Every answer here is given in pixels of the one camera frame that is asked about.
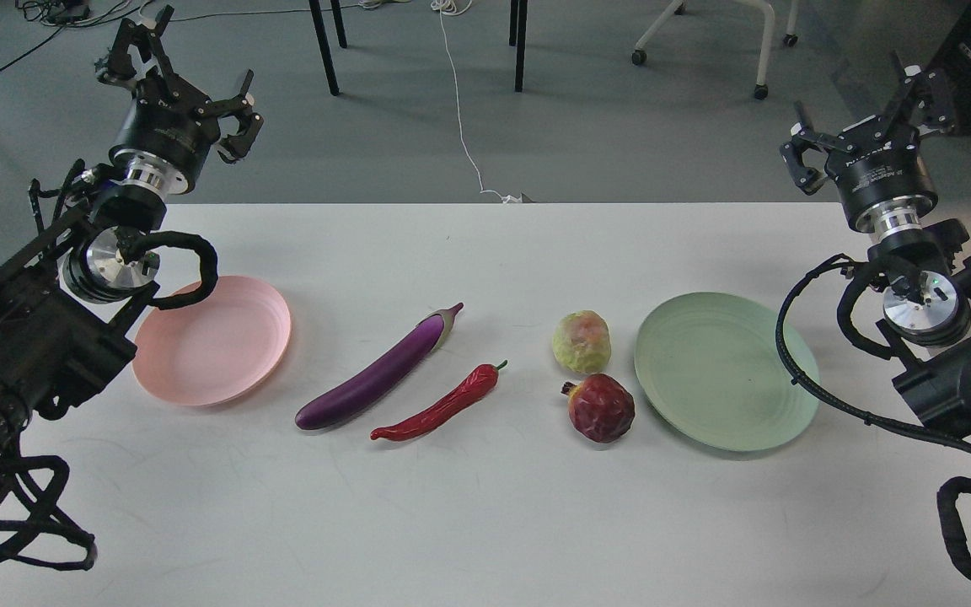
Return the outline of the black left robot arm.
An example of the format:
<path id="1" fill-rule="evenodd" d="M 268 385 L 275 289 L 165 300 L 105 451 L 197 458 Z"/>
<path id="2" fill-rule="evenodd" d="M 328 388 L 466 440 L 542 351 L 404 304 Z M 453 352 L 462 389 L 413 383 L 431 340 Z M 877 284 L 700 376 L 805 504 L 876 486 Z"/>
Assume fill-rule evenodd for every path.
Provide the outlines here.
<path id="1" fill-rule="evenodd" d="M 245 158 L 263 118 L 247 72 L 214 100 L 177 73 L 162 37 L 174 10 L 125 17 L 96 64 L 131 94 L 107 163 L 78 160 L 62 184 L 32 180 L 37 235 L 0 265 L 0 564 L 89 570 L 95 538 L 59 507 L 70 469 L 24 456 L 35 416 L 58 420 L 99 395 L 137 353 L 143 311 L 194 306 L 215 292 L 218 254 L 199 234 L 162 229 L 171 196 L 196 187 L 208 154 Z"/>

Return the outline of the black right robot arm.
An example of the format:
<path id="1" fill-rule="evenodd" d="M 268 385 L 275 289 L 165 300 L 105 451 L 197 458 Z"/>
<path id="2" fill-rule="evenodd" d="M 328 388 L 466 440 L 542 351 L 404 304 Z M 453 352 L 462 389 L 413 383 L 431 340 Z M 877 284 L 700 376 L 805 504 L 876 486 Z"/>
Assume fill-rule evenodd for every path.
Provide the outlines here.
<path id="1" fill-rule="evenodd" d="M 804 105 L 795 105 L 797 123 L 780 147 L 793 183 L 806 195 L 835 185 L 848 227 L 871 235 L 873 243 L 863 261 L 837 254 L 794 285 L 775 320 L 775 349 L 792 383 L 819 402 L 867 426 L 971 454 L 971 256 L 956 261 L 968 231 L 957 219 L 922 223 L 939 197 L 920 143 L 954 127 L 952 93 L 940 69 L 905 66 L 897 54 L 891 62 L 899 84 L 886 107 L 840 133 L 817 131 Z M 901 362 L 893 387 L 917 422 L 847 404 L 793 357 L 787 312 L 830 271 L 848 281 L 835 311 L 840 334 L 855 349 Z M 971 550 L 958 511 L 964 495 L 971 496 L 971 479 L 953 477 L 937 491 L 936 508 L 949 561 L 971 581 Z"/>

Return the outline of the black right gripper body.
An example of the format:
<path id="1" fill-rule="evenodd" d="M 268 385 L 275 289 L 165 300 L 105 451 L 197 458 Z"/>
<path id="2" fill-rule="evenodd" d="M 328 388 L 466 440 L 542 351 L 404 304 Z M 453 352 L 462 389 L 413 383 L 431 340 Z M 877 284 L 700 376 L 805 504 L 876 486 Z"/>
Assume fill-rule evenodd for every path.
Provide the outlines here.
<path id="1" fill-rule="evenodd" d="M 887 210 L 912 207 L 923 218 L 936 207 L 939 196 L 920 155 L 921 135 L 885 142 L 839 137 L 835 142 L 839 146 L 826 159 L 826 175 L 839 192 L 851 230 L 874 234 L 877 219 Z"/>

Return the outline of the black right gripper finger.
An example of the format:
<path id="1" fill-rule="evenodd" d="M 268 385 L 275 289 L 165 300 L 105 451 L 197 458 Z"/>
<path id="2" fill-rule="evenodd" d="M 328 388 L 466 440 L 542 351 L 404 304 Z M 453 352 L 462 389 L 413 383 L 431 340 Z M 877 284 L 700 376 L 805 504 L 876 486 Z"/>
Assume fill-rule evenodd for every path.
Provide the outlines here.
<path id="1" fill-rule="evenodd" d="M 839 136 L 814 130 L 812 119 L 801 101 L 794 101 L 793 109 L 797 120 L 791 127 L 789 141 L 780 146 L 780 155 L 794 186 L 804 195 L 812 196 L 822 188 L 828 174 L 806 165 L 804 155 L 809 151 L 818 151 L 829 158 L 833 153 L 848 153 L 849 146 Z"/>
<path id="2" fill-rule="evenodd" d="M 898 87 L 882 114 L 874 116 L 870 143 L 920 143 L 936 134 L 948 134 L 957 123 L 951 86 L 944 70 L 906 65 L 900 54 L 889 54 Z"/>

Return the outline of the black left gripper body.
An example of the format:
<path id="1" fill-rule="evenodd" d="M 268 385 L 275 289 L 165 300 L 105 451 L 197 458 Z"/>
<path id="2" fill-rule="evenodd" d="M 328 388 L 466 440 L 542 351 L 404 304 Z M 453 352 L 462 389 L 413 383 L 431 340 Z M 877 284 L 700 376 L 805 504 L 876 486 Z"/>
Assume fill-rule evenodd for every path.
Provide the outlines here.
<path id="1" fill-rule="evenodd" d="M 196 187 L 209 151 L 220 134 L 216 121 L 203 120 L 188 111 L 181 114 L 170 106 L 137 101 L 128 109 L 112 143 L 110 160 L 124 165 L 131 155 L 138 153 L 159 158 L 177 170 L 170 192 L 184 195 Z"/>

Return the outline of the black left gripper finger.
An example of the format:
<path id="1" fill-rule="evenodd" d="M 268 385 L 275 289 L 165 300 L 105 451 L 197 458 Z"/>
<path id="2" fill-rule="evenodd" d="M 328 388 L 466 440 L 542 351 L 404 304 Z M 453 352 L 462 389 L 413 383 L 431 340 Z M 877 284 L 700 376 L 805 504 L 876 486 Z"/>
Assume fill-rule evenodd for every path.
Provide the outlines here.
<path id="1" fill-rule="evenodd" d="M 147 22 L 121 20 L 111 46 L 96 61 L 97 80 L 126 89 L 139 106 L 170 107 L 186 101 L 185 80 L 174 71 L 162 42 L 173 15 L 174 8 L 166 4 Z"/>
<path id="2" fill-rule="evenodd" d="M 254 70 L 243 74 L 239 91 L 231 99 L 205 100 L 194 108 L 194 121 L 199 123 L 206 142 L 215 148 L 224 163 L 236 163 L 253 148 L 265 119 L 255 111 L 249 91 Z"/>

